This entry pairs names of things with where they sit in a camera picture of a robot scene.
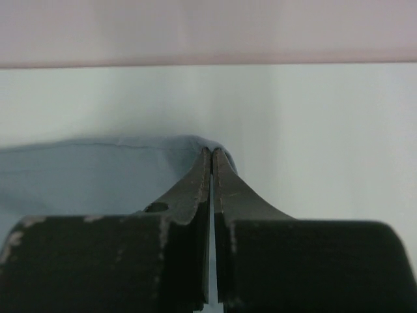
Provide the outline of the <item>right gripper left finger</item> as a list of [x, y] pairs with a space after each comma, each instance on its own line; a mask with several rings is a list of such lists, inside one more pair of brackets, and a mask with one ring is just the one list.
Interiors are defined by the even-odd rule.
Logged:
[[1, 251], [2, 312], [194, 312], [208, 301], [211, 152], [142, 212], [27, 216]]

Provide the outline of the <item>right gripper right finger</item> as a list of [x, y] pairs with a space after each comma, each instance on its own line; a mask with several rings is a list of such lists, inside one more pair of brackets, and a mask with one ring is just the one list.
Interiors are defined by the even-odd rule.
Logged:
[[212, 154], [218, 300], [226, 312], [415, 312], [416, 281], [387, 224], [298, 220]]

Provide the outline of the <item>grey-blue t shirt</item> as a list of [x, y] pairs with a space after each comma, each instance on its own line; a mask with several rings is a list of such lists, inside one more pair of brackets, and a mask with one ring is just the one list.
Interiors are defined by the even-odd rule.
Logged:
[[1, 150], [1, 237], [27, 215], [123, 215], [144, 209], [192, 167], [198, 136], [68, 140]]

